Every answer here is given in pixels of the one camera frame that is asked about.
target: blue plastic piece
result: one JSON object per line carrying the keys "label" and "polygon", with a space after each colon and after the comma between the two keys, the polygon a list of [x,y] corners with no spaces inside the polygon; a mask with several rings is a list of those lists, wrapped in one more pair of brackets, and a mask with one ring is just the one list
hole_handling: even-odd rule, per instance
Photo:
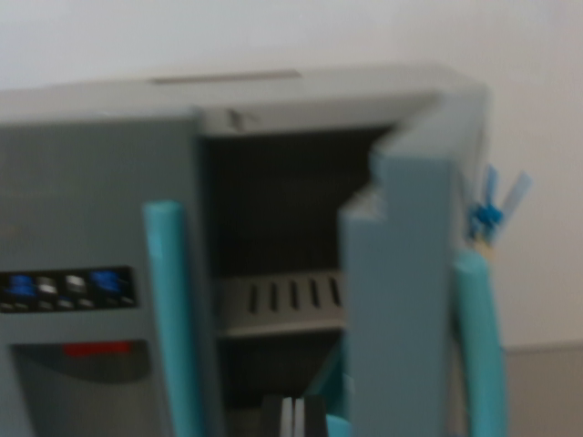
{"label": "blue plastic piece", "polygon": [[192,333],[184,208],[175,201],[144,207],[154,309],[176,437],[202,437],[204,426]]}
{"label": "blue plastic piece", "polygon": [[33,298],[36,296],[35,283],[30,276],[14,275],[10,277],[8,292],[16,296]]}
{"label": "blue plastic piece", "polygon": [[504,216],[504,219],[498,226],[499,229],[497,233],[491,238],[492,240],[496,240],[500,236],[500,233],[516,212],[518,205],[520,205],[520,202],[522,202],[523,198],[527,195],[527,192],[532,187],[532,183],[533,180],[527,173],[524,171],[520,173],[517,181],[510,189],[510,192],[502,204],[502,215]]}
{"label": "blue plastic piece", "polygon": [[456,312],[471,437],[506,437],[506,378],[486,260],[464,250],[455,262]]}
{"label": "blue plastic piece", "polygon": [[91,273],[91,279],[102,290],[110,291],[112,293],[121,292],[121,288],[119,287],[119,275],[115,271],[93,271]]}
{"label": "blue plastic piece", "polygon": [[484,202],[486,205],[494,205],[496,197],[496,189],[498,188],[498,170],[494,166],[489,165],[486,174],[486,193],[484,195]]}

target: red light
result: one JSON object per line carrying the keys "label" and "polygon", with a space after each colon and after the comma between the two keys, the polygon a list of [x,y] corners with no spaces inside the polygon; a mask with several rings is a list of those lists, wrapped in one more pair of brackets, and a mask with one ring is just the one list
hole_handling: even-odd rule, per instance
{"label": "red light", "polygon": [[130,341],[110,341],[106,343],[71,343],[63,345],[65,355],[69,357],[86,357],[110,353],[131,352]]}

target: teal door handle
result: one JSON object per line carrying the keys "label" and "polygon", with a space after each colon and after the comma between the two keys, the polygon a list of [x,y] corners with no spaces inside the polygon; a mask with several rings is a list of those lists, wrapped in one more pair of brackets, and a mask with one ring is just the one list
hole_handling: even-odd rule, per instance
{"label": "teal door handle", "polygon": [[163,200],[144,206],[154,311],[170,418],[176,437],[203,437],[184,208]]}
{"label": "teal door handle", "polygon": [[469,435],[506,437],[506,377],[486,260],[464,250],[455,262],[455,315],[464,360]]}

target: white wall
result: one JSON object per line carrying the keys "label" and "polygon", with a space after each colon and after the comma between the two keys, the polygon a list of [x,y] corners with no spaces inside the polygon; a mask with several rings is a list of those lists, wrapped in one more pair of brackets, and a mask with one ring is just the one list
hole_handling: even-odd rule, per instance
{"label": "white wall", "polygon": [[0,0],[0,87],[168,72],[432,59],[495,92],[508,346],[583,340],[583,3],[578,0]]}

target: slotted shelf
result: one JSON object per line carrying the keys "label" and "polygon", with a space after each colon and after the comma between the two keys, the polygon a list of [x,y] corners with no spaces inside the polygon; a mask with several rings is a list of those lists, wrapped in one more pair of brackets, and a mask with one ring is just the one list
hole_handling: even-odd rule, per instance
{"label": "slotted shelf", "polygon": [[220,337],[341,330],[343,275],[338,270],[225,279]]}

